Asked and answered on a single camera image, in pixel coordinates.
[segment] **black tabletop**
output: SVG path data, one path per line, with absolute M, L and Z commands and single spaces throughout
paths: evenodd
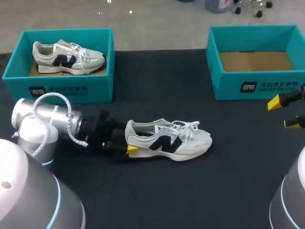
M 72 108 L 123 122 L 198 120 L 211 149 L 185 162 L 116 162 L 60 141 L 52 171 L 82 200 L 86 229 L 269 229 L 270 201 L 305 133 L 283 123 L 302 101 L 273 112 L 267 102 L 215 100 L 205 50 L 116 52 L 113 103 Z M 13 106 L 1 82 L 0 138 L 14 132 Z

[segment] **blue bottle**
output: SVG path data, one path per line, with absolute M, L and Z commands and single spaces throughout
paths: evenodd
M 232 7 L 233 0 L 205 0 L 205 7 L 212 13 L 224 13 Z

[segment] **sneaker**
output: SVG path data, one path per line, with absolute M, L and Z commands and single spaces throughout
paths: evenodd
M 129 157 L 166 156 L 185 161 L 200 156 L 212 144 L 211 135 L 198 129 L 199 122 L 168 122 L 159 119 L 152 123 L 130 120 L 125 129 Z
M 52 45 L 35 42 L 33 57 L 39 73 L 84 75 L 98 72 L 106 65 L 106 56 L 103 53 L 63 40 Z

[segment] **box logo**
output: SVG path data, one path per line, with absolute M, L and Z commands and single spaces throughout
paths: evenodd
M 29 87 L 29 91 L 34 98 L 38 98 L 39 96 L 46 94 L 44 87 Z
M 255 92 L 257 82 L 243 82 L 240 88 L 240 93 L 252 93 Z

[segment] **shoe tongue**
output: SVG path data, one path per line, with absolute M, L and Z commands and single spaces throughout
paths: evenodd
M 63 45 L 63 46 L 66 46 L 66 47 L 70 47 L 70 43 L 67 43 L 67 42 L 65 42 L 65 41 L 63 41 L 63 40 L 59 40 L 56 44 L 61 44 L 61 45 Z
M 154 126 L 154 133 L 157 134 L 163 128 L 162 125 L 155 125 Z
M 54 47 L 53 47 L 53 53 L 57 50 L 57 48 L 59 47 L 59 45 L 62 47 L 67 47 L 67 49 L 70 49 L 70 44 L 63 41 L 63 40 L 59 40 L 57 43 L 54 44 Z

